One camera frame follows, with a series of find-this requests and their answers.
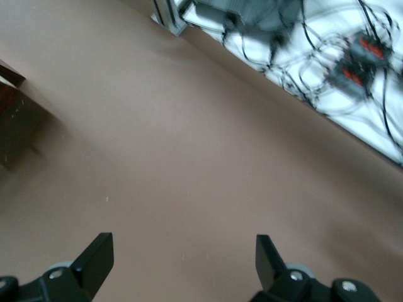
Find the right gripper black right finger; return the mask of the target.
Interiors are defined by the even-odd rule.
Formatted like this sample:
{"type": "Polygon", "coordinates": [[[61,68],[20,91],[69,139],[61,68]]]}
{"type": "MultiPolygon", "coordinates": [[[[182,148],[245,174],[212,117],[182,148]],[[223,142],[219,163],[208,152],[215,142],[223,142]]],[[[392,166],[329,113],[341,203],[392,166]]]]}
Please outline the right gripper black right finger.
{"type": "Polygon", "coordinates": [[[331,289],[305,270],[288,268],[268,235],[256,236],[255,266],[262,290],[252,301],[331,301],[331,289]]]}

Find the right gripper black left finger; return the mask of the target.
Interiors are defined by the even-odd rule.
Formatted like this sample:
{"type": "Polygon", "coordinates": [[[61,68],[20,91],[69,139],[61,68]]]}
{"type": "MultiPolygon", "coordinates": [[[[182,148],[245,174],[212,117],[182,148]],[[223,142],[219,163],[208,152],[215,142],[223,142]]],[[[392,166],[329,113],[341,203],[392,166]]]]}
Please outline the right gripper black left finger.
{"type": "Polygon", "coordinates": [[[92,301],[113,268],[113,235],[100,233],[69,265],[58,266],[18,290],[19,301],[92,301]]]}

